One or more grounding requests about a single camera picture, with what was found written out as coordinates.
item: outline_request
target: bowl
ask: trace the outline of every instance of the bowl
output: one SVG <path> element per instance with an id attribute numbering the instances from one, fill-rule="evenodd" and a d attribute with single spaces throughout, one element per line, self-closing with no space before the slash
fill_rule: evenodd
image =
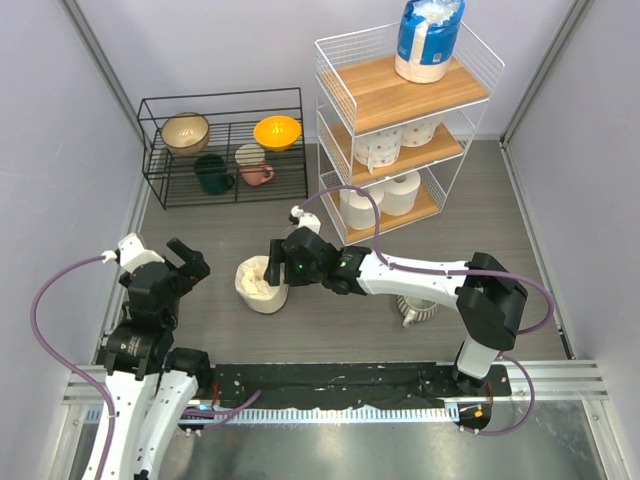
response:
<path id="1" fill-rule="evenodd" d="M 209 143 L 209 122 L 197 113 L 179 113 L 164 123 L 161 135 L 171 153 L 196 155 Z"/>
<path id="2" fill-rule="evenodd" d="M 256 141 L 274 152 L 284 152 L 293 145 L 302 133 L 300 123 L 285 115 L 276 115 L 261 120 L 253 129 Z"/>

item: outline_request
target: white container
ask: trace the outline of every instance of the white container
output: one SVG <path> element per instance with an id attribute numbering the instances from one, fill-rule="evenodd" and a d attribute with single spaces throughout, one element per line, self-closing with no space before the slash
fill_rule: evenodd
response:
<path id="1" fill-rule="evenodd" d="M 257 143 L 247 143 L 236 150 L 236 163 L 242 167 L 259 165 L 265 159 L 264 148 Z"/>
<path id="2" fill-rule="evenodd" d="M 284 273 L 280 273 L 280 285 L 272 287 L 264 279 L 269 257 L 258 255 L 245 260 L 236 270 L 236 291 L 249 308 L 258 313 L 275 313 L 287 301 L 289 285 L 284 284 Z"/>
<path id="3" fill-rule="evenodd" d="M 377 183 L 365 190 L 379 206 L 384 198 L 382 184 Z M 347 226 L 355 230 L 365 230 L 376 224 L 376 216 L 369 199 L 353 190 L 340 190 L 340 216 Z"/>
<path id="4" fill-rule="evenodd" d="M 357 137 L 354 146 L 356 160 L 369 172 L 374 168 L 388 167 L 398 159 L 403 126 L 387 128 L 380 132 Z"/>
<path id="5" fill-rule="evenodd" d="M 433 115 L 423 118 L 422 120 L 407 123 L 402 132 L 402 146 L 420 147 L 426 145 L 433 140 L 433 135 L 436 133 L 436 128 L 438 128 L 440 123 L 442 123 L 442 117 L 440 115 Z"/>
<path id="6" fill-rule="evenodd" d="M 384 198 L 380 209 L 389 215 L 404 215 L 409 213 L 416 203 L 416 196 L 420 188 L 420 174 L 409 172 L 384 182 Z"/>

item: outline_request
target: white wall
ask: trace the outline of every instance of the white wall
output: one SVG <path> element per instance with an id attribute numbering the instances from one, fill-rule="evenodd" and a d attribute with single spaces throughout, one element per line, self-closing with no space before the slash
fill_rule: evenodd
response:
<path id="1" fill-rule="evenodd" d="M 573 0 L 467 0 L 465 21 L 507 68 L 482 134 L 506 129 Z M 79 0 L 131 101 L 302 86 L 315 132 L 313 42 L 400 20 L 403 0 Z"/>
<path id="2" fill-rule="evenodd" d="M 636 468 L 639 16 L 637 0 L 593 2 L 511 145 L 572 345 L 597 360 Z"/>
<path id="3" fill-rule="evenodd" d="M 0 476 L 26 480 L 41 478 L 68 380 L 31 334 L 31 299 L 115 246 L 142 152 L 57 2 L 3 2 L 0 30 Z M 91 359 L 115 275 L 86 267 L 43 300 L 43 333 L 75 362 Z"/>

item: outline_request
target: pink mug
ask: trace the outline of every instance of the pink mug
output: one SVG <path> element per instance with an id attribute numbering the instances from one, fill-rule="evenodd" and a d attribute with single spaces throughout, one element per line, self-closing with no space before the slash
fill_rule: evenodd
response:
<path id="1" fill-rule="evenodd" d="M 240 166 L 240 173 L 247 184 L 257 187 L 273 178 L 273 167 L 267 163 L 264 150 L 260 145 L 248 143 L 236 150 L 236 162 Z"/>
<path id="2" fill-rule="evenodd" d="M 273 167 L 265 161 L 262 161 L 259 165 L 240 167 L 240 173 L 244 181 L 252 187 L 268 182 L 275 175 Z"/>

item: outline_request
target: orange bowl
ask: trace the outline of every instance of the orange bowl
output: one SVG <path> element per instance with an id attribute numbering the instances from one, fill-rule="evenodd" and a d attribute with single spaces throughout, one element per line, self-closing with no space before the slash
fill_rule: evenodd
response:
<path id="1" fill-rule="evenodd" d="M 295 118 L 276 115 L 261 120 L 253 129 L 253 136 L 260 145 L 274 152 L 284 152 L 302 133 Z"/>

